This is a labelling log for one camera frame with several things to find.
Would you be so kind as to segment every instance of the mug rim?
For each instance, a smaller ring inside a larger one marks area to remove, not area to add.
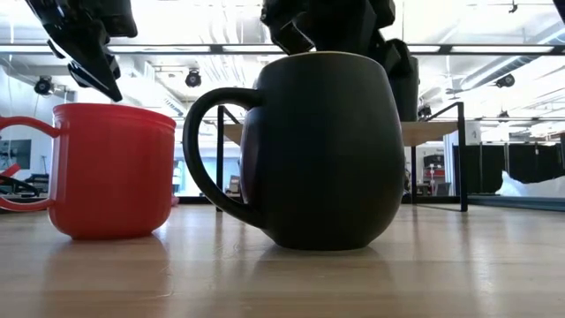
[[[110,103],[100,103],[100,102],[68,102],[64,104],[57,105],[53,108],[53,115],[60,116],[63,115],[63,112],[69,110],[79,110],[81,111],[96,111],[104,114],[106,112],[112,112],[114,114],[122,115],[122,116],[133,116],[139,117],[142,116],[144,119],[152,120],[158,122],[160,124],[165,124],[173,129],[177,127],[177,122],[173,120],[171,117],[166,115],[160,114],[158,112],[152,110],[146,110],[140,107],[123,105],[123,104],[110,104]]]
[[[298,54],[295,54],[295,55],[286,56],[286,57],[277,59],[276,61],[271,62],[271,63],[265,65],[265,68],[269,67],[269,66],[272,65],[272,64],[276,64],[277,62],[287,60],[287,59],[289,59],[289,58],[293,58],[293,57],[303,57],[303,56],[314,55],[314,54],[331,54],[331,55],[343,55],[343,56],[351,56],[351,57],[362,57],[362,58],[364,58],[364,59],[366,59],[366,60],[368,60],[368,61],[371,61],[372,63],[379,64],[378,62],[374,61],[374,60],[371,59],[370,57],[366,57],[366,56],[362,56],[362,55],[355,54],[355,53],[350,53],[350,52],[342,52],[342,51],[314,51],[314,52],[312,52],[312,51],[309,51],[309,52],[298,53]]]

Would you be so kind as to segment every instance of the white fabric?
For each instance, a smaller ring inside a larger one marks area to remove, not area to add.
[[[538,198],[565,198],[565,177],[539,183],[523,184],[502,172],[502,187],[496,194],[503,196],[522,196]]]

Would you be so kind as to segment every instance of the wood grain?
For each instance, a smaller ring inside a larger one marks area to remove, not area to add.
[[[0,316],[563,317],[563,229],[562,213],[403,206],[368,248],[308,253],[211,206],[94,243],[0,215]]]
[[[401,123],[404,146],[412,147],[427,141],[440,140],[444,135],[457,130],[456,122]],[[243,125],[225,125],[223,134],[236,144],[241,144]]]

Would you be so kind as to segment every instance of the black mug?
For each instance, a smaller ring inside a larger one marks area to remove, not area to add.
[[[232,200],[208,176],[199,127],[219,104],[248,110],[241,190]],[[384,232],[403,194],[401,126],[387,74],[349,53],[285,57],[263,68],[256,89],[219,88],[196,101],[183,148],[200,190],[220,209],[262,229],[276,244],[347,250]]]

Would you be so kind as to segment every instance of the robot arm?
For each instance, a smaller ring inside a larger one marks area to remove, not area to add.
[[[418,61],[406,43],[385,41],[395,22],[392,0],[265,0],[261,20],[287,54],[317,50],[369,57],[383,66],[402,121],[417,119]]]
[[[130,0],[26,0],[49,34],[56,57],[72,59],[69,73],[81,87],[122,100],[120,69],[106,46],[111,37],[137,36]]]

